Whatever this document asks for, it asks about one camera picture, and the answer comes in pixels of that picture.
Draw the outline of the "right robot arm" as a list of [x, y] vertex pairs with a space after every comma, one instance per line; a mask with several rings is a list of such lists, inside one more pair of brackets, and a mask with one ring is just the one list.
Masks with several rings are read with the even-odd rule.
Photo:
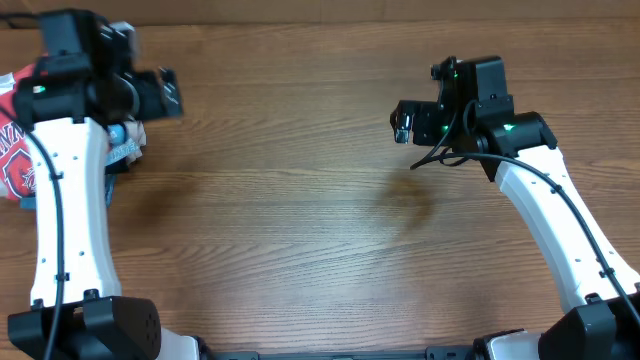
[[432, 347], [428, 359], [636, 359], [639, 274], [609, 242], [574, 186], [558, 140], [537, 112], [516, 113], [501, 57], [431, 68], [436, 101], [401, 100], [390, 114], [397, 143], [429, 147], [415, 168], [481, 164], [527, 225], [559, 293], [549, 329], [507, 330], [470, 346]]

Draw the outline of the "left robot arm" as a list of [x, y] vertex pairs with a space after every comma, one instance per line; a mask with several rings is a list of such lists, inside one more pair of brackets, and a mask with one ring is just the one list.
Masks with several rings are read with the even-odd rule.
[[46, 53], [8, 117], [33, 161], [38, 262], [31, 307], [9, 316], [9, 340], [34, 359], [204, 359], [199, 338], [165, 329], [152, 301], [123, 295], [108, 234], [108, 129], [180, 116], [176, 75], [134, 69], [125, 22], [79, 9], [37, 19]]

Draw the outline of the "red t-shirt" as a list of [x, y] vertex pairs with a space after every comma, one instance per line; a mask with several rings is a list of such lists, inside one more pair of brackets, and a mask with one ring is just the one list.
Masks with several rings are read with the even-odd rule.
[[[33, 69], [31, 64], [1, 76], [1, 107], [10, 115], [15, 114], [12, 100], [17, 85]], [[13, 201], [35, 194], [33, 164], [24, 137], [24, 131], [1, 113], [1, 196]]]

